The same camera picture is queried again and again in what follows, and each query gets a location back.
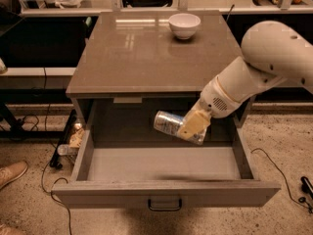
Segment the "bowl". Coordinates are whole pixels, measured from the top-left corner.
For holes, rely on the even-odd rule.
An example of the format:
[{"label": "bowl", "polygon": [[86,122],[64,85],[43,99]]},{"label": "bowl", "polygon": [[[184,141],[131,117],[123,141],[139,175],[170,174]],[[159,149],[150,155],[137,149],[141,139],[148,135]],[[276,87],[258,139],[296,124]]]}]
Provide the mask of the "bowl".
[{"label": "bowl", "polygon": [[179,39],[189,39],[197,31],[201,19],[193,14],[179,13],[168,19],[169,27]]}]

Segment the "brown tabletop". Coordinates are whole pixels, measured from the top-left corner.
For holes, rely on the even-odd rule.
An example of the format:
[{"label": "brown tabletop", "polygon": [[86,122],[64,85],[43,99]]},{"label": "brown tabletop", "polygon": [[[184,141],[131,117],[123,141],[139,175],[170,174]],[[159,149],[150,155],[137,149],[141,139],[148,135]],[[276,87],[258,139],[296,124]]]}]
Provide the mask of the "brown tabletop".
[{"label": "brown tabletop", "polygon": [[171,32],[175,13],[102,13],[68,96],[199,92],[242,54],[219,12],[193,11],[201,26],[189,40]]}]

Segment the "drawer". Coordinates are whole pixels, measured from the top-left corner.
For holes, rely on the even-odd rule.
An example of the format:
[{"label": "drawer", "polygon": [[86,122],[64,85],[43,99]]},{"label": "drawer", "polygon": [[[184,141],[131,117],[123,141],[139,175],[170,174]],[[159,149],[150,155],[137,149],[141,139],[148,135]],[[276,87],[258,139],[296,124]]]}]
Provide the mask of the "drawer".
[{"label": "drawer", "polygon": [[69,184],[69,208],[260,207],[281,186],[260,181],[233,117],[213,119],[202,146],[154,129],[158,110],[183,115],[193,98],[93,101]]}]

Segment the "floor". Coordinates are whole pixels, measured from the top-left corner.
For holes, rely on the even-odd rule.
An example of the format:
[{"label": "floor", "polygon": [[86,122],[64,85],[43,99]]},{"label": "floor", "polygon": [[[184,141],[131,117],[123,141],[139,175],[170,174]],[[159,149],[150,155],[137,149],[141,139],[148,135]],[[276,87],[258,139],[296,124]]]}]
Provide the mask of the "floor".
[{"label": "floor", "polygon": [[[47,129],[62,129],[70,106],[61,110],[51,108]],[[13,107],[16,114],[36,113],[43,128],[46,106],[37,108]],[[255,104],[244,125],[250,149],[262,148],[284,172],[292,196],[297,200],[302,193],[300,177],[313,181],[313,104]],[[1,139],[0,165],[26,160],[26,174],[0,191],[0,222],[18,227],[28,235],[66,235],[68,213],[55,203],[41,186],[42,173],[50,161],[58,140],[40,139],[12,141]],[[284,177],[267,157],[257,151],[252,158],[260,179],[277,181],[279,191],[262,208],[207,208],[182,209],[177,212],[146,210],[71,210],[70,227],[73,235],[85,234],[312,234],[313,214],[294,203],[289,196]],[[56,179],[69,178],[72,165],[61,158],[62,169],[47,166],[44,187],[50,190]]]}]

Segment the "can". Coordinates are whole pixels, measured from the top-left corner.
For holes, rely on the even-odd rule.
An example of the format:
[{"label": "can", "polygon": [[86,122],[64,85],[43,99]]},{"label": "can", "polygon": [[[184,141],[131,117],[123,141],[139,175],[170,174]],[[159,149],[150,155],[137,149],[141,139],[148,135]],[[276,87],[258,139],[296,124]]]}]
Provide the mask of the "can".
[{"label": "can", "polygon": [[[183,125],[184,118],[178,115],[174,115],[164,111],[158,111],[155,117],[154,128],[160,132],[163,132],[167,135],[175,136],[182,138],[178,135],[178,129]],[[206,129],[200,133],[195,134],[193,137],[184,140],[192,142],[197,145],[203,143],[204,137],[206,134]]]}]

